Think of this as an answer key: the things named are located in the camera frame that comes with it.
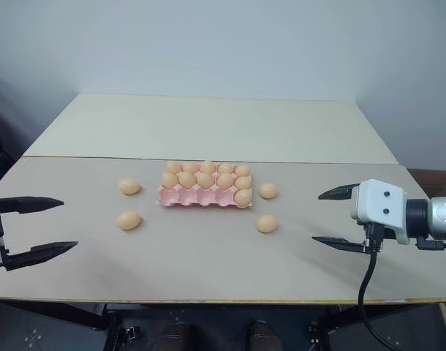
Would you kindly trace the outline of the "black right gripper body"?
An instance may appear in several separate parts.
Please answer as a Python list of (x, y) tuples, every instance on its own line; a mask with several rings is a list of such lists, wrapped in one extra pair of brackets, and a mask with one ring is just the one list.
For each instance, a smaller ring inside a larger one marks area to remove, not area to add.
[(366, 239), (363, 242), (363, 252), (380, 252), (385, 239), (395, 239), (395, 232), (376, 222), (364, 222), (363, 230)]

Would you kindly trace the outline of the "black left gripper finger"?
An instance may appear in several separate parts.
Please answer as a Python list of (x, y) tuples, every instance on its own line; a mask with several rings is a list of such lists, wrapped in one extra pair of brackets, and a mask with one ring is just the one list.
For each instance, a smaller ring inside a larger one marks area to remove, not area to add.
[(0, 213), (27, 214), (45, 211), (63, 204), (63, 201), (51, 197), (7, 197), (0, 198)]
[(33, 246), (28, 252), (7, 255), (4, 267), (7, 271), (45, 263), (63, 253), (66, 253), (78, 244), (77, 241), (62, 241)]

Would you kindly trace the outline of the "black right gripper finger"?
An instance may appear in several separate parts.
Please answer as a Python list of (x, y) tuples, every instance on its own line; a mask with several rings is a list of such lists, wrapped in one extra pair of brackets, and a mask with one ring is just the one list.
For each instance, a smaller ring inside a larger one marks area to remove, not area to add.
[(312, 239), (341, 251), (366, 253), (363, 244), (352, 243), (343, 238), (313, 236)]
[(338, 186), (323, 192), (318, 196), (319, 200), (348, 200), (352, 198), (352, 191), (359, 187), (359, 184), (348, 184)]

